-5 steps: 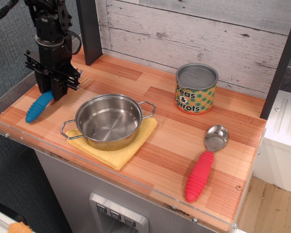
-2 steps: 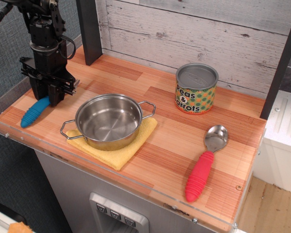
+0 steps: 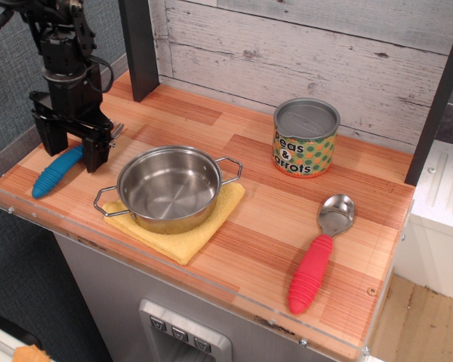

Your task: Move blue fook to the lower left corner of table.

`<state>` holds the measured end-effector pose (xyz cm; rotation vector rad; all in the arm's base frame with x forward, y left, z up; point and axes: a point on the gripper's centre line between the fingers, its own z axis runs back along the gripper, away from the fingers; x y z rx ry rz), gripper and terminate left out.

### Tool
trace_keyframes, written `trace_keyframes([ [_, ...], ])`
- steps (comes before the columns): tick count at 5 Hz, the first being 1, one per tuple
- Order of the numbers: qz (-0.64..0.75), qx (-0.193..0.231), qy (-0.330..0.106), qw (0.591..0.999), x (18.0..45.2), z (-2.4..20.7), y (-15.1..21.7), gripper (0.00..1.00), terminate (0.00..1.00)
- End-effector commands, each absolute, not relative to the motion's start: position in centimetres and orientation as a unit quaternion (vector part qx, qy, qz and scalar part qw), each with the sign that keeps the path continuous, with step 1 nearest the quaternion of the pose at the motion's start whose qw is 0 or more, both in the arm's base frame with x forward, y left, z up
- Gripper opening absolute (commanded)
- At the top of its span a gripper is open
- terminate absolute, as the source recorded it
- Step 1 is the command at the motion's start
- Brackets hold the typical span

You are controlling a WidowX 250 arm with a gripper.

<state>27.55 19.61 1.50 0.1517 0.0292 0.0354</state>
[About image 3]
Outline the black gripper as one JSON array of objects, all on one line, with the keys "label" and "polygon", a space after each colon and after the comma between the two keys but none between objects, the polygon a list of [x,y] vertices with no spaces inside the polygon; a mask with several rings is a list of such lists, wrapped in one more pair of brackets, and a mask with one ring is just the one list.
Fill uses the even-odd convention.
[{"label": "black gripper", "polygon": [[35,126],[45,151],[54,156],[68,148],[70,133],[82,139],[83,159],[88,173],[108,161],[112,122],[102,113],[99,69],[80,69],[70,74],[44,69],[47,92],[33,91]]}]

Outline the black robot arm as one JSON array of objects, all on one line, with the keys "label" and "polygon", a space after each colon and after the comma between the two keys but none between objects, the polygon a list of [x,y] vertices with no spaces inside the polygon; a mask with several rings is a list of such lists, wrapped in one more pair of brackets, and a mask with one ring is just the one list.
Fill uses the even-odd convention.
[{"label": "black robot arm", "polygon": [[48,91],[33,91],[33,117],[49,155],[66,150],[68,136],[81,139],[89,173],[105,164],[112,142],[112,122],[102,113],[102,67],[107,61],[94,56],[95,34],[85,19],[81,1],[30,1],[23,19],[43,58],[42,75]]}]

